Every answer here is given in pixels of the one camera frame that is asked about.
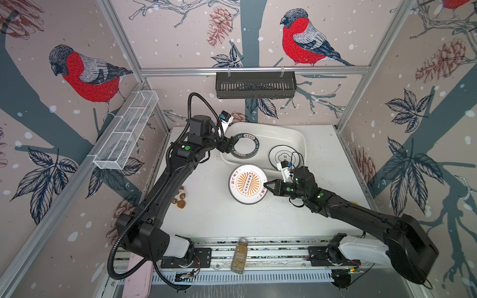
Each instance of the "wallpaper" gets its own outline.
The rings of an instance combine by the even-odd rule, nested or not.
[[[418,1],[343,135],[380,211],[439,249],[435,297],[477,297],[476,6]]]
[[[169,120],[169,126],[185,126],[187,97],[191,92],[201,94],[219,114],[232,114],[235,121],[272,125],[337,124],[361,75],[297,76],[297,90],[286,99],[219,99],[215,76],[151,77],[151,88],[157,92],[159,103]],[[197,97],[192,99],[192,115],[213,118],[209,109]]]
[[[164,133],[151,117],[124,170],[92,170],[14,297],[96,295],[118,237],[116,219],[131,213],[149,186],[163,141]]]
[[[399,0],[114,0],[143,68],[367,65]]]
[[[0,7],[3,273],[136,81],[95,1]]]

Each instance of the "spice jar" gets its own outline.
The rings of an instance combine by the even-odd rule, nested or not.
[[[234,258],[232,259],[232,265],[230,271],[243,274],[245,270],[245,260],[247,259],[247,251],[249,250],[249,242],[240,238],[237,246],[235,247]]]

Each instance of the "bird illustration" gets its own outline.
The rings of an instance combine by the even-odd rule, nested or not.
[[[84,99],[95,103],[107,103],[119,92],[122,79],[133,73],[124,67],[114,66],[103,59],[89,58],[64,44],[56,46],[50,53],[50,64],[55,75],[62,74],[73,89]]]
[[[304,9],[295,8],[287,11],[280,24],[283,24],[283,50],[298,63],[309,63],[312,66],[318,61],[335,60],[344,65],[352,64],[341,58],[335,51],[326,36],[316,30],[308,19]]]

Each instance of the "plate with orange sunburst design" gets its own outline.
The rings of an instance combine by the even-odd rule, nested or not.
[[[238,166],[230,174],[228,188],[232,196],[243,204],[255,204],[267,193],[265,172],[254,164]]]

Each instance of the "black metal basket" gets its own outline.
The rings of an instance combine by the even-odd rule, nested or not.
[[[217,98],[291,98],[295,96],[295,72],[217,72]]]

